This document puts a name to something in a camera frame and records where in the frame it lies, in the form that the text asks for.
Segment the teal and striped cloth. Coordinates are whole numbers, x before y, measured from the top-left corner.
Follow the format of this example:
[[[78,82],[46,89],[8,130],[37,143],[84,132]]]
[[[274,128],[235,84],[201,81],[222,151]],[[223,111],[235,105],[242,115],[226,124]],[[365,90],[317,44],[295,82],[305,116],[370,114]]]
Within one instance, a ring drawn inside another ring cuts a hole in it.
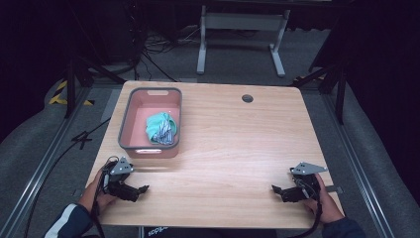
[[[146,133],[152,144],[169,146],[174,143],[177,125],[168,113],[154,114],[147,119],[146,123]]]

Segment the person's left hand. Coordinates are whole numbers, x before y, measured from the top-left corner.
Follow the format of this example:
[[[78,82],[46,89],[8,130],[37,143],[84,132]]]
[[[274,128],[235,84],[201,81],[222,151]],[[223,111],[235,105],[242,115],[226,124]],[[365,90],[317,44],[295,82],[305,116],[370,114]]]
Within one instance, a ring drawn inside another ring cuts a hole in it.
[[[88,212],[92,211],[94,203],[97,203],[100,212],[104,211],[108,205],[115,203],[116,196],[97,190],[101,176],[102,171],[99,170],[94,180],[85,188],[82,196],[78,200],[78,204],[84,206]]]

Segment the black tripod stand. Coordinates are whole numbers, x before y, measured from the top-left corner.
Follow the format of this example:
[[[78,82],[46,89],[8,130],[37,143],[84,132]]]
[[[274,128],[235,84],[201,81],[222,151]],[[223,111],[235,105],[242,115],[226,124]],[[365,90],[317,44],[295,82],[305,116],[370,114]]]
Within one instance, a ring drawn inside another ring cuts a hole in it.
[[[65,118],[69,118],[76,108],[75,82],[78,80],[82,87],[91,87],[93,85],[94,79],[89,71],[91,68],[118,84],[124,84],[126,82],[126,79],[121,78],[114,72],[89,59],[80,56],[73,57],[67,67],[67,106]]]
[[[330,94],[334,88],[337,88],[335,115],[339,123],[344,124],[343,111],[346,92],[346,74],[345,66],[342,63],[322,67],[306,76],[298,76],[292,81],[290,86],[299,88],[321,76],[324,77],[321,84],[318,86],[318,91],[321,94]]]

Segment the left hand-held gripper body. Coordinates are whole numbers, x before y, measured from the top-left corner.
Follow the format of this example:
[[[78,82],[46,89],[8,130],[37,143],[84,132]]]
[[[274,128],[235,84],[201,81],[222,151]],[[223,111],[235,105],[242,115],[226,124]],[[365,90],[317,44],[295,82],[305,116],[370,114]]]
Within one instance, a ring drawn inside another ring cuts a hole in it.
[[[125,184],[125,179],[133,170],[133,166],[125,157],[108,161],[102,170],[103,192],[122,200],[130,200],[132,192],[137,192],[137,188]]]

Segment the pink bin with grey rim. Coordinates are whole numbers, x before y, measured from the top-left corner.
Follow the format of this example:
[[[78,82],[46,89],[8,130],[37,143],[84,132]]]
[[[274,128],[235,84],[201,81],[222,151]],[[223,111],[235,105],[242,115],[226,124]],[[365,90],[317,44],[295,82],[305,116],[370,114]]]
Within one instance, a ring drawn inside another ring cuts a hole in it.
[[[133,159],[169,159],[178,154],[181,131],[182,92],[175,87],[138,87],[131,91],[118,143]],[[147,119],[168,113],[177,125],[174,143],[152,144],[146,133]]]

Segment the metal floor rail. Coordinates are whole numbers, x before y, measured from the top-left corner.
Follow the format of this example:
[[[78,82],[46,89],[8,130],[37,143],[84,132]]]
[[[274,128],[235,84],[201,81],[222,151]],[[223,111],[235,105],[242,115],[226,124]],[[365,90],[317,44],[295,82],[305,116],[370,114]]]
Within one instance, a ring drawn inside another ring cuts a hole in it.
[[[322,101],[328,111],[328,114],[333,120],[334,127],[339,134],[339,138],[344,145],[346,156],[348,158],[351,171],[355,177],[356,183],[361,191],[362,197],[367,206],[368,212],[380,238],[395,238],[395,235],[389,225],[387,218],[382,210],[382,207],[377,199],[376,193],[373,190],[368,176],[359,160],[356,150],[349,138],[344,125],[342,125],[336,117],[335,105],[333,100],[328,95],[321,96]]]
[[[0,143],[0,238],[40,238],[81,196],[119,94],[83,88],[69,118],[48,104]]]

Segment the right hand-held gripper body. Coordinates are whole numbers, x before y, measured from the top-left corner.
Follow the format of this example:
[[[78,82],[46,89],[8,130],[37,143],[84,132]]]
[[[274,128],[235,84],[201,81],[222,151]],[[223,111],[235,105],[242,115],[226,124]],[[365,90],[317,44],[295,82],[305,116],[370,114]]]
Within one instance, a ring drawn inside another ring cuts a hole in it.
[[[300,162],[296,167],[291,168],[292,180],[296,187],[292,189],[292,201],[304,199],[317,199],[320,192],[320,185],[316,174],[326,172],[326,167],[321,167],[306,162]]]

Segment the white metal desk frame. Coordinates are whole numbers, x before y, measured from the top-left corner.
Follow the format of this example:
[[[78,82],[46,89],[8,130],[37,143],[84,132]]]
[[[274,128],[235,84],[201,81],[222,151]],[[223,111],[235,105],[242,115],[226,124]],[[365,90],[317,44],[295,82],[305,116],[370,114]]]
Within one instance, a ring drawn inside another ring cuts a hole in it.
[[[289,19],[289,10],[279,15],[239,14],[239,13],[212,13],[205,5],[201,7],[200,17],[200,47],[196,72],[205,72],[207,43],[207,30],[246,30],[276,32],[276,40],[269,45],[271,58],[279,77],[285,77],[285,70],[280,58],[279,48]]]

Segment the person's right hand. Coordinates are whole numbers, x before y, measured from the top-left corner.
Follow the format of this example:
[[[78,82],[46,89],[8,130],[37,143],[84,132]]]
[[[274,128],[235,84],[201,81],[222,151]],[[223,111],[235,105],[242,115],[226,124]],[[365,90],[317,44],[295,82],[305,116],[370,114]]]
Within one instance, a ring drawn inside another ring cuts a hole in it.
[[[327,192],[326,186],[322,180],[322,178],[316,174],[315,178],[318,180],[320,186],[319,198],[317,200],[314,199],[306,199],[303,201],[305,208],[313,213],[317,212],[317,202],[320,202],[322,205],[322,214],[320,216],[320,221],[324,224],[332,223],[344,218],[344,214],[338,208],[335,200],[332,196]]]

